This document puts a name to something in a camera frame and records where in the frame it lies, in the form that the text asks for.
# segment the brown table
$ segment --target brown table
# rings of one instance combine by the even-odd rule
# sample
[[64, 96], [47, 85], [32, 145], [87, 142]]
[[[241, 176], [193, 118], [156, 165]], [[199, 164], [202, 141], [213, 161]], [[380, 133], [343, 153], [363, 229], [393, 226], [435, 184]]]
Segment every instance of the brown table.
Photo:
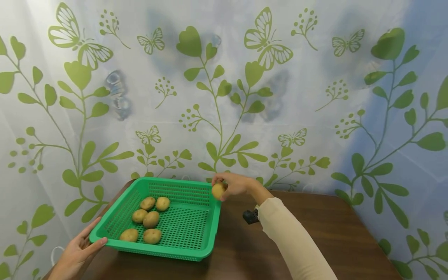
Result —
[[[128, 182], [103, 210], [103, 215], [127, 189]], [[339, 280], [401, 280], [353, 209], [342, 199], [272, 191], [313, 237]], [[242, 218], [252, 210], [249, 196], [231, 197], [222, 204], [212, 254], [201, 262], [189, 262], [131, 254], [104, 247], [86, 271], [86, 279], [291, 279], [275, 243], [260, 223], [248, 225]]]

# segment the wall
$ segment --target wall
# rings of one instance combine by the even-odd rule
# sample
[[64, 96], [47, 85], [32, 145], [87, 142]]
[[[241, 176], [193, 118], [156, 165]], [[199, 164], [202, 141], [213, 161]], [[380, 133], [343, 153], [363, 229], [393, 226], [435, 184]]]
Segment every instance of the wall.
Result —
[[130, 178], [226, 170], [337, 195], [404, 278], [446, 279], [446, 7], [6, 1], [0, 279]]

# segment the black device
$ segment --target black device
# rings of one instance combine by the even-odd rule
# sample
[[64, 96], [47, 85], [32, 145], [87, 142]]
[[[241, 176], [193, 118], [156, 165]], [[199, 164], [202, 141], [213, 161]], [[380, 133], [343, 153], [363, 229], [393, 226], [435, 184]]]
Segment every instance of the black device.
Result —
[[258, 223], [258, 209], [253, 211], [246, 210], [243, 212], [243, 219], [247, 222], [247, 224]]

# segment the sleeve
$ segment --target sleeve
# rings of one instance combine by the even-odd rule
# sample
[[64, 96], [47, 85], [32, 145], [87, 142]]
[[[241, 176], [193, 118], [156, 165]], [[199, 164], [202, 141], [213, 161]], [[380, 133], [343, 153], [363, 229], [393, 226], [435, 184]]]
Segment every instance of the sleeve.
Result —
[[258, 219], [294, 280], [337, 280], [311, 236], [280, 199], [268, 198], [259, 206]]

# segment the green plastic basket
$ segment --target green plastic basket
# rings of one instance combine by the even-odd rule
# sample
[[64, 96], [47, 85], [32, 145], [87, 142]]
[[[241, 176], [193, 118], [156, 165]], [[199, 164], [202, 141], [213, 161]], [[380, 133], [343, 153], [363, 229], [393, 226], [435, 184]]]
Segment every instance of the green plastic basket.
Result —
[[[146, 228], [131, 220], [132, 213], [148, 196], [165, 196], [171, 202], [166, 211], [159, 212], [156, 229], [162, 237], [156, 245], [144, 243]], [[220, 211], [221, 202], [213, 198], [208, 183], [142, 177], [104, 214], [90, 233], [90, 241], [107, 237], [106, 246], [119, 251], [199, 262], [213, 250]], [[137, 242], [118, 240], [128, 228], [138, 230]]]

